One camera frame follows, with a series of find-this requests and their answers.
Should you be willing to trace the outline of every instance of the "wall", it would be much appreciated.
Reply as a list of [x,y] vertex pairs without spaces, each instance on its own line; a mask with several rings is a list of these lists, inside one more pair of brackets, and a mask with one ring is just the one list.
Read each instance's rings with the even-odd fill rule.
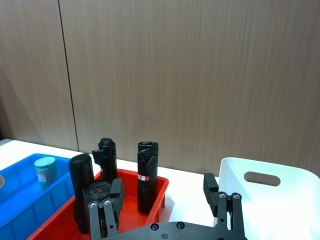
[[57,1],[0,1],[0,129],[78,149]]
[[151,140],[164,167],[218,174],[235,156],[320,175],[319,1],[60,6],[80,151],[111,137],[135,161]]

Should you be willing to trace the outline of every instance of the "plastic container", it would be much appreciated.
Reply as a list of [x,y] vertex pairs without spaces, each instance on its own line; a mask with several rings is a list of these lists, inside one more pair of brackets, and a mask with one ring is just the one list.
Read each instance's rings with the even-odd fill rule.
[[[275,176],[280,183],[247,181],[248,172]],[[319,177],[301,168],[235,157],[221,162],[219,191],[242,195],[248,240],[320,240],[319,190]]]
[[38,159],[34,162],[34,166],[42,190],[45,190],[56,181],[57,165],[53,156]]
[[[118,169],[118,178],[123,179],[124,183],[124,203],[119,219],[119,232],[123,233],[159,222],[161,209],[165,207],[165,191],[168,187],[169,180],[163,177],[157,177],[157,198],[149,213],[142,214],[138,211],[137,202],[137,183],[138,173],[134,171]],[[89,240],[89,234],[82,235],[78,230],[77,223],[74,219],[74,197],[64,204],[59,211],[51,216],[42,226],[40,226],[29,240]]]
[[[42,190],[34,163],[44,157],[56,161],[56,181]],[[0,239],[24,240],[73,194],[68,158],[33,154],[0,171]]]

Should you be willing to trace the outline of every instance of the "table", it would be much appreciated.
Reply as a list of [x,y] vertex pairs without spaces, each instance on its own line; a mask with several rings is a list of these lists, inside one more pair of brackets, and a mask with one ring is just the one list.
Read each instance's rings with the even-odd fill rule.
[[[4,139],[0,141],[0,170],[32,154],[48,154],[72,158],[81,154],[81,152]],[[94,163],[91,154],[90,156],[92,158],[93,173],[96,175],[100,171],[100,166]],[[136,162],[121,159],[117,159],[117,167],[118,169],[131,171],[138,170]],[[214,217],[203,192],[203,174],[159,167],[158,176],[169,180],[169,186],[165,194],[165,209],[160,215],[160,222],[183,221],[213,227]]]

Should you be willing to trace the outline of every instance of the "black garbage bag roll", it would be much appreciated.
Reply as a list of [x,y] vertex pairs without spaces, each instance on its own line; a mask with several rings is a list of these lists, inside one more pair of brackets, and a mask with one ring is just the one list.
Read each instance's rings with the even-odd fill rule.
[[[83,188],[83,201],[84,201],[84,209],[87,221],[87,228],[90,233],[90,215],[89,215],[89,207],[88,204],[91,202],[97,202],[98,204],[102,203],[103,200],[109,197],[111,189],[111,184],[104,180],[94,180],[87,184]],[[99,208],[98,210],[99,219],[103,219],[100,222],[100,233],[102,238],[106,238],[108,234],[107,223],[105,218],[105,211],[103,208]]]
[[74,219],[82,234],[87,234],[88,224],[84,205],[84,187],[94,180],[91,157],[87,153],[74,156],[69,161],[69,172],[74,190]]
[[157,198],[158,153],[157,142],[138,143],[138,210],[145,214],[150,213]]
[[111,138],[102,138],[98,150],[93,150],[94,162],[101,167],[101,179],[112,184],[118,178],[116,143]]

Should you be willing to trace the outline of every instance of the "sticker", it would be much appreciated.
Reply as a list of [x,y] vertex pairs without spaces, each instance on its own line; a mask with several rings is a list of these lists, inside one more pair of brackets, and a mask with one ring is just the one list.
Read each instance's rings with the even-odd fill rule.
[[38,175],[38,180],[39,180],[40,183],[46,183],[47,182],[46,176],[44,176],[44,175]]
[[138,179],[141,180],[141,181],[146,181],[148,182],[150,180],[150,177],[148,176],[142,176],[140,174],[138,174]]

